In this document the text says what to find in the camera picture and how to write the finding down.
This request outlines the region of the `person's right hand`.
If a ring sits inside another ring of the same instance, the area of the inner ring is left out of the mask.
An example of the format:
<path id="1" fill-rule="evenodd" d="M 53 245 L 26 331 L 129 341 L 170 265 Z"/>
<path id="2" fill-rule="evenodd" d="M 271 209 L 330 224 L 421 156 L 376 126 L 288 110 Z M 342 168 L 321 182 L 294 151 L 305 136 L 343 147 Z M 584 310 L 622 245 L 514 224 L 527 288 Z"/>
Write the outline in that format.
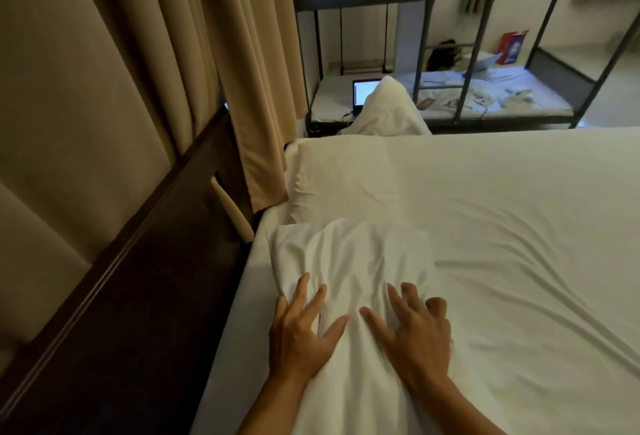
<path id="1" fill-rule="evenodd" d="M 383 347 L 383 350 L 396 374 L 403 382 L 404 378 L 419 372 L 449 378 L 451 323 L 446 317 L 447 302 L 441 297 L 429 298 L 425 300 L 429 310 L 427 322 L 402 322 L 402 291 L 399 294 L 388 284 L 387 293 L 397 319 L 399 340 L 397 347 Z"/>

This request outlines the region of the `person's left hand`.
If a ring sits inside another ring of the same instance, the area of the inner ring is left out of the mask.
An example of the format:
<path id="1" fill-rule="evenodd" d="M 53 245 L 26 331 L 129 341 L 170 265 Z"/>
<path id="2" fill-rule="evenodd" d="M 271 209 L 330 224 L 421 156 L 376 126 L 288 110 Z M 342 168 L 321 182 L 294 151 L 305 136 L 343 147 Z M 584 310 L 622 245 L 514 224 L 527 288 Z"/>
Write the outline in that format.
<path id="1" fill-rule="evenodd" d="M 320 341 L 322 335 L 316 334 L 312 329 L 324 307 L 326 294 L 327 287 L 323 284 L 315 296 L 307 300 L 306 311 L 311 322 L 289 322 L 291 300 L 284 295 L 277 298 L 269 330 L 269 374 L 284 371 L 314 378 L 332 357 L 323 355 Z"/>

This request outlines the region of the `wrinkled white pillow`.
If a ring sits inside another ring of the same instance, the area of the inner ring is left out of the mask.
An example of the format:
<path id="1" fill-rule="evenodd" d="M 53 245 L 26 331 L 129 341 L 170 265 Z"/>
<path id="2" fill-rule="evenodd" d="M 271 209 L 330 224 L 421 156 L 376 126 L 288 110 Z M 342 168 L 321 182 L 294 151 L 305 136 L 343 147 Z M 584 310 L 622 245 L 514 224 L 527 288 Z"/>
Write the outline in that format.
<path id="1" fill-rule="evenodd" d="M 325 226 L 280 226 L 268 239 L 280 294 L 290 300 L 307 272 L 308 299 L 327 286 L 312 325 L 316 334 L 350 316 L 332 357 L 305 390 L 292 435 L 441 435 L 359 314 L 366 306 L 397 327 L 388 284 L 400 290 L 402 282 L 413 283 L 423 301 L 444 296 L 427 235 L 406 226 L 339 219 Z"/>

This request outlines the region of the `person's left forearm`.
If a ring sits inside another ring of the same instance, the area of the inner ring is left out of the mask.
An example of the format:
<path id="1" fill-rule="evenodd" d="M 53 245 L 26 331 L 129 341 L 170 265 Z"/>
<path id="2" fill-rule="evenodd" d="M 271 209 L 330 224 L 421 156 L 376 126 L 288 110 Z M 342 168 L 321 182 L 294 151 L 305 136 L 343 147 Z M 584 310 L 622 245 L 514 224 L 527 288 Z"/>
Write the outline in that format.
<path id="1" fill-rule="evenodd" d="M 292 435 L 311 380 L 284 371 L 269 374 L 235 435 Z"/>

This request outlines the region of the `white bed sheet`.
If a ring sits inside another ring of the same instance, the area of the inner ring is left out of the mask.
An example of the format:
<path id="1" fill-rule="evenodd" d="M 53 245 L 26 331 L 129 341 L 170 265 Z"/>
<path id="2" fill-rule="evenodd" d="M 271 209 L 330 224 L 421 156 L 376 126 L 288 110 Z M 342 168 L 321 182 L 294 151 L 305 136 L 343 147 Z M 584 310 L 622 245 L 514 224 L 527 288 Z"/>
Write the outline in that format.
<path id="1" fill-rule="evenodd" d="M 382 138 L 406 219 L 384 225 L 428 237 L 464 396 L 510 435 L 640 435 L 640 128 Z M 287 207 L 260 221 L 190 435 L 233 435 L 267 378 Z"/>

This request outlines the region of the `flat white pillow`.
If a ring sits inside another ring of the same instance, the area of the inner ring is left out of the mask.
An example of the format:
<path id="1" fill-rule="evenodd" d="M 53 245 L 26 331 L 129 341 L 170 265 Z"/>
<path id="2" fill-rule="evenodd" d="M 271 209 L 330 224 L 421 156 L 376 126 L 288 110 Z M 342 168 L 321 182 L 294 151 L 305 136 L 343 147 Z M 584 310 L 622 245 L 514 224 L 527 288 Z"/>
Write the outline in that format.
<path id="1" fill-rule="evenodd" d="M 301 139 L 291 149 L 288 224 L 324 226 L 338 219 L 406 223 L 384 138 Z"/>

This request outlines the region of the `dark wooden headboard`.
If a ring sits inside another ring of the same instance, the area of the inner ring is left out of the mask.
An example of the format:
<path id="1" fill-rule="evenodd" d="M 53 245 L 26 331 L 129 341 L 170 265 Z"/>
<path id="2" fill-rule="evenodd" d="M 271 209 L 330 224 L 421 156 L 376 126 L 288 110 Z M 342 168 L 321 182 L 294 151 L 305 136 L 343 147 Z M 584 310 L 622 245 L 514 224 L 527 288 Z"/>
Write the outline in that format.
<path id="1" fill-rule="evenodd" d="M 0 435 L 188 435 L 255 225 L 222 106 L 0 380 Z"/>

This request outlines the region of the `upright white pillow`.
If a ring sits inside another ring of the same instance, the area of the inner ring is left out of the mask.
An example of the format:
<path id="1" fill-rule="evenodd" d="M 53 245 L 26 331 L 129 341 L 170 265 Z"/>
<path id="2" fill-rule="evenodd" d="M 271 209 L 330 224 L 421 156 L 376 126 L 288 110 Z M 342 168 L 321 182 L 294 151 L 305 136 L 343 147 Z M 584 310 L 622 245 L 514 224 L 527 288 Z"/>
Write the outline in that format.
<path id="1" fill-rule="evenodd" d="M 361 113 L 337 135 L 372 137 L 432 136 L 405 86 L 391 76 L 381 79 Z"/>

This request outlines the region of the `crumpled white cloth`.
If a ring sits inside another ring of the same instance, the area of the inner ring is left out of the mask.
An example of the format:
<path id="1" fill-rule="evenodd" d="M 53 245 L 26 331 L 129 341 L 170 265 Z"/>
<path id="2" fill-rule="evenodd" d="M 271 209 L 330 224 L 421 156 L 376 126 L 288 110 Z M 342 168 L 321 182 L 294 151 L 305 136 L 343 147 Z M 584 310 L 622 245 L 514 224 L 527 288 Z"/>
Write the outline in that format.
<path id="1" fill-rule="evenodd" d="M 460 104 L 463 83 L 445 81 L 438 83 L 436 88 L 428 90 L 428 99 L 431 104 L 427 109 L 444 110 L 455 113 Z M 487 111 L 489 108 L 499 104 L 499 94 L 483 80 L 471 80 L 468 86 L 465 99 L 463 100 L 462 111 Z"/>

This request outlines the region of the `small white bundle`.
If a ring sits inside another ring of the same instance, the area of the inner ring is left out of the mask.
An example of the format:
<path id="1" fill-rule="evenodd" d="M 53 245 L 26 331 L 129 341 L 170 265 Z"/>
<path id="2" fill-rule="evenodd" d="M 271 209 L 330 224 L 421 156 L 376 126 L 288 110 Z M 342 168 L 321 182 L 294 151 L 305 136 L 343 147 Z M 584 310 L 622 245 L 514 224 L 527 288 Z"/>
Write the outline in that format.
<path id="1" fill-rule="evenodd" d="M 531 95 L 532 89 L 524 89 L 509 92 L 509 95 L 500 101 L 502 108 L 531 108 L 534 105 L 534 98 Z"/>

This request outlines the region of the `silver laptop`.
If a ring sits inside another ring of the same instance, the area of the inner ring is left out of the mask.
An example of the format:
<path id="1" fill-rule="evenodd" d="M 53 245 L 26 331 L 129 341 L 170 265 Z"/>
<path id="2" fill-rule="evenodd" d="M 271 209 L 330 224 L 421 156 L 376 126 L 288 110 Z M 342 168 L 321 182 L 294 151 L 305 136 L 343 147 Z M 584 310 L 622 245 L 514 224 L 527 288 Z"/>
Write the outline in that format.
<path id="1" fill-rule="evenodd" d="M 502 55 L 499 54 L 491 54 L 484 51 L 479 51 L 476 60 L 472 62 L 473 55 L 466 55 L 463 58 L 468 58 L 466 62 L 466 68 L 463 68 L 463 75 L 476 75 L 478 73 L 485 73 L 490 69 L 500 66 L 499 60 Z"/>

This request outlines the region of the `black bag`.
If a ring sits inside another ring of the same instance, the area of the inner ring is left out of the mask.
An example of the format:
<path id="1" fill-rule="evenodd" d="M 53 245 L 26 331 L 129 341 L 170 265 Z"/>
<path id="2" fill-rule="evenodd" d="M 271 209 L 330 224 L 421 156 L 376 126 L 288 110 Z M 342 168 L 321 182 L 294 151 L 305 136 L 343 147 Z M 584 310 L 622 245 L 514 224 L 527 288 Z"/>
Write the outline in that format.
<path id="1" fill-rule="evenodd" d="M 461 59 L 461 51 L 462 47 L 456 45 L 454 39 L 438 43 L 428 57 L 425 70 L 437 72 L 453 69 Z"/>

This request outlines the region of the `beige curtain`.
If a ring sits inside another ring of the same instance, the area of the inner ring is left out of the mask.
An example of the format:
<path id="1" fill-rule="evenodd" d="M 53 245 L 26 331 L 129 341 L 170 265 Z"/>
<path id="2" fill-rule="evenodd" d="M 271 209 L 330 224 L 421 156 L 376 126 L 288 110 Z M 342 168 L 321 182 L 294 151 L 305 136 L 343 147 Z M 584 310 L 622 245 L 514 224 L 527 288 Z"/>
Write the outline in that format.
<path id="1" fill-rule="evenodd" d="M 287 200 L 307 113 L 292 0 L 94 0 L 151 116 L 183 153 L 228 102 L 253 212 Z"/>

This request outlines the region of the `dark metal bunk bed frame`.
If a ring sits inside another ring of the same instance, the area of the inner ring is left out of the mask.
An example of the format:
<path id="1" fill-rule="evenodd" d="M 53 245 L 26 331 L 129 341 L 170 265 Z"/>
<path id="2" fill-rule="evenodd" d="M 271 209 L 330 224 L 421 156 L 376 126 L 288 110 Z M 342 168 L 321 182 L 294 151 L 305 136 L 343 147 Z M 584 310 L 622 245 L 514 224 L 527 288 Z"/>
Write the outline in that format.
<path id="1" fill-rule="evenodd" d="M 466 75 L 460 104 L 454 118 L 425 120 L 436 129 L 535 128 L 567 125 L 576 127 L 596 99 L 606 79 L 629 44 L 640 35 L 640 11 L 634 19 L 622 17 L 630 26 L 616 38 L 609 50 L 609 61 L 599 74 L 581 71 L 578 64 L 564 60 L 548 47 L 543 36 L 548 27 L 560 31 L 565 19 L 561 43 L 585 44 L 598 32 L 613 30 L 617 23 L 597 23 L 584 19 L 584 11 L 572 8 L 585 0 L 293 0 L 302 37 L 301 52 L 306 84 L 310 92 L 307 131 L 311 136 L 333 135 L 354 121 L 315 122 L 311 106 L 319 83 L 328 76 L 361 73 L 391 75 L 402 83 L 415 105 L 418 102 L 421 74 L 437 44 L 454 39 L 462 47 L 457 65 L 446 71 L 466 68 L 468 58 L 476 60 L 479 51 L 497 54 L 503 34 L 529 30 L 516 63 L 496 67 L 524 67 L 544 85 L 558 93 L 573 108 L 572 117 L 512 117 L 498 119 L 460 118 L 463 100 L 472 79 Z"/>

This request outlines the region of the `beige padded wall panel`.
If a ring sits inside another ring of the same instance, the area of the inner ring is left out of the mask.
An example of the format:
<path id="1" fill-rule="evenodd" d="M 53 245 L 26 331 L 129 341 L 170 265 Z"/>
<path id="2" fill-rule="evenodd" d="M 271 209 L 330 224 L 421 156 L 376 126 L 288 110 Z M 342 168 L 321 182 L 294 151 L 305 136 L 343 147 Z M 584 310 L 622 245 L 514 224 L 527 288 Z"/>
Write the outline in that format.
<path id="1" fill-rule="evenodd" d="M 219 95 L 201 0 L 0 0 L 0 379 Z"/>

